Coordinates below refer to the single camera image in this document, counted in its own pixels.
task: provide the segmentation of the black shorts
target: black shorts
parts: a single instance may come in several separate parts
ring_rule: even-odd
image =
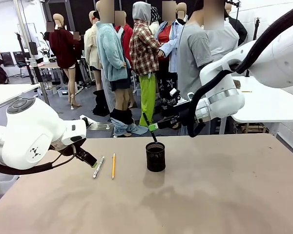
[[[90,71],[100,71],[100,69],[95,68],[94,66],[90,66]]]

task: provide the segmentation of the pen holder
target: pen holder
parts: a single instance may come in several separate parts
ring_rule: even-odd
[[[152,142],[146,145],[146,166],[152,172],[161,172],[165,169],[165,145]]]

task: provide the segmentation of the red plaid shirt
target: red plaid shirt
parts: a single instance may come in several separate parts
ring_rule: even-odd
[[[133,35],[130,39],[129,54],[134,72],[143,76],[158,71],[157,51],[161,47],[158,40],[154,39],[148,22],[135,20]]]

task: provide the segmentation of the pencil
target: pencil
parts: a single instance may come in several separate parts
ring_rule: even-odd
[[[113,154],[112,179],[114,179],[114,176],[115,176],[115,153]]]

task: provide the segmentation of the white pants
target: white pants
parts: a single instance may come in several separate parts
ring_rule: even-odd
[[[112,92],[111,83],[105,77],[103,69],[101,69],[101,79],[108,109],[112,112],[115,109],[115,94]]]

